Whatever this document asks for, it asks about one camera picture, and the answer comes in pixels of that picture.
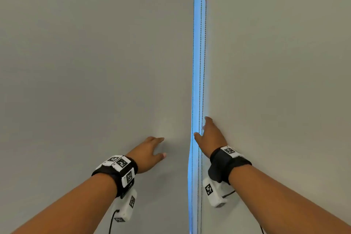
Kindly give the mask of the person's left hand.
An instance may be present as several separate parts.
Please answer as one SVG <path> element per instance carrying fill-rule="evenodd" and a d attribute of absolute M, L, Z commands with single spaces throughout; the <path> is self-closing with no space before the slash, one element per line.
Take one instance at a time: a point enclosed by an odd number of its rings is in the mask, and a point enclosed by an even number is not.
<path fill-rule="evenodd" d="M 151 170 L 159 162 L 153 162 L 152 158 L 157 146 L 164 141 L 163 137 L 148 137 L 138 146 L 126 154 L 137 165 L 136 174 L 142 174 Z"/>

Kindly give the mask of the person's right hand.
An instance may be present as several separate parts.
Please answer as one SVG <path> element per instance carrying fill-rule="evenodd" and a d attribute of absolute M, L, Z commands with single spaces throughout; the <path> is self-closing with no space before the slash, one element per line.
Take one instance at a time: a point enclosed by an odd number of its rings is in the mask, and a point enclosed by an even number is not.
<path fill-rule="evenodd" d="M 221 130 L 215 125 L 211 117 L 205 117 L 205 125 L 203 126 L 203 130 L 204 132 L 202 136 L 204 138 L 204 145 L 201 151 L 207 158 L 210 158 L 216 149 L 228 145 Z"/>

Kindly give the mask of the person's right forearm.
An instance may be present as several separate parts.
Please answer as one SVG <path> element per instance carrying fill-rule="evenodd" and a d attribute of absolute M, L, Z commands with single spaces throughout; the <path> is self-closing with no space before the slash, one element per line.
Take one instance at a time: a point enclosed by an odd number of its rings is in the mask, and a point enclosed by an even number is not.
<path fill-rule="evenodd" d="M 351 234 L 351 226 L 252 165 L 229 182 L 267 234 Z"/>

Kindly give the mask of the person's left forearm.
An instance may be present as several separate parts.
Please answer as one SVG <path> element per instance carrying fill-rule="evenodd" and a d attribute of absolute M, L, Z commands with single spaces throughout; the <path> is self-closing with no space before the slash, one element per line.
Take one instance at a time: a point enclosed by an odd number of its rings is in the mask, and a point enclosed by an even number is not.
<path fill-rule="evenodd" d="M 96 174 L 11 234 L 94 234 L 116 194 L 114 180 Z"/>

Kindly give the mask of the black wristband with markers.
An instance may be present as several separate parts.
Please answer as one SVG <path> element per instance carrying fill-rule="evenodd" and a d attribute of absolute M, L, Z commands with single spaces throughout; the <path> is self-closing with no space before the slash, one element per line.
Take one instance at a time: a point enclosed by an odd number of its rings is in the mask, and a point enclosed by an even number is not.
<path fill-rule="evenodd" d="M 114 155 L 100 164 L 91 176 L 96 174 L 110 176 L 117 187 L 116 198 L 123 199 L 133 187 L 137 172 L 138 165 L 132 158 L 125 155 Z"/>
<path fill-rule="evenodd" d="M 230 185 L 229 175 L 234 168 L 252 165 L 242 154 L 230 146 L 214 150 L 210 156 L 210 162 L 209 178 L 217 183 L 225 182 L 228 185 Z"/>

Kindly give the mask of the grey roller blind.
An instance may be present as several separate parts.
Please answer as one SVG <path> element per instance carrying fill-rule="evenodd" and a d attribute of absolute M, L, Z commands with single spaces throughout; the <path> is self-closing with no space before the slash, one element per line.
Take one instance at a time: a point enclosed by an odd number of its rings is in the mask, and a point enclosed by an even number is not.
<path fill-rule="evenodd" d="M 0 0 L 0 234 L 148 136 L 115 234 L 189 234 L 193 0 Z"/>
<path fill-rule="evenodd" d="M 351 0 L 207 0 L 205 115 L 351 225 Z"/>

